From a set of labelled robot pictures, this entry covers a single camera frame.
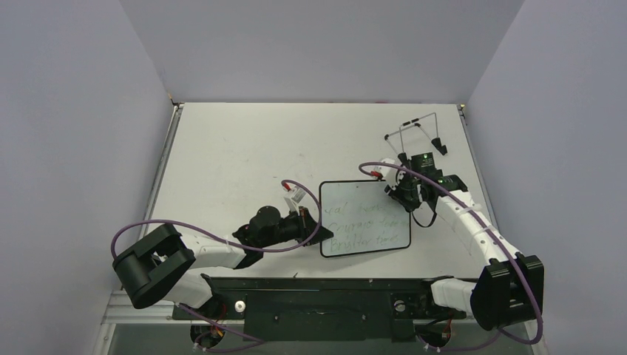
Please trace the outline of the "small black-framed whiteboard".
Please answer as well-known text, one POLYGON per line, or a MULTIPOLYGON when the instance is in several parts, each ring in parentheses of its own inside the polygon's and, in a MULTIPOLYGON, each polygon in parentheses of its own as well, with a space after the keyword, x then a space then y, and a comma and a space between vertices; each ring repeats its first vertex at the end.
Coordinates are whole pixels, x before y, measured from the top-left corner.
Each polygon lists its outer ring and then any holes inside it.
POLYGON ((411 217, 376 180, 329 180, 319 185, 322 226, 333 237, 320 243, 325 258, 406 249, 411 217))

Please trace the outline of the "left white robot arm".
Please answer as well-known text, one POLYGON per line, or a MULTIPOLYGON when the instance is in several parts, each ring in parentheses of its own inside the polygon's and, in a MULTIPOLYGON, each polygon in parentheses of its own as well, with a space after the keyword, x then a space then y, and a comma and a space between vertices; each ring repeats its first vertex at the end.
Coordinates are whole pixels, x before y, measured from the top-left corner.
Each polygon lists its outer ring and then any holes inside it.
POLYGON ((316 245, 333 237, 304 206, 282 216, 263 206, 234 233, 216 240, 207 235, 182 234, 176 223, 161 221, 144 238, 115 254, 112 267, 132 305, 144 309, 165 300, 182 303, 203 318, 220 310, 220 297, 195 269, 248 268, 278 244, 295 241, 316 245))

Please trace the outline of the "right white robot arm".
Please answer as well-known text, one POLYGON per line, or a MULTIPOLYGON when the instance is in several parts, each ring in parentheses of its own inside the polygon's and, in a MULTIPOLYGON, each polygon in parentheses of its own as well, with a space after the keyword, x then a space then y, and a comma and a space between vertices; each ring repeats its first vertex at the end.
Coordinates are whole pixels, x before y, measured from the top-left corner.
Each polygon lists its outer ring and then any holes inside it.
POLYGON ((435 316, 444 308, 462 311, 485 330, 533 320, 542 312, 543 263, 507 242, 457 175, 435 167, 433 154, 385 159, 372 176, 406 212, 425 205, 444 221, 482 267, 475 281, 439 277, 417 296, 418 309, 435 316))

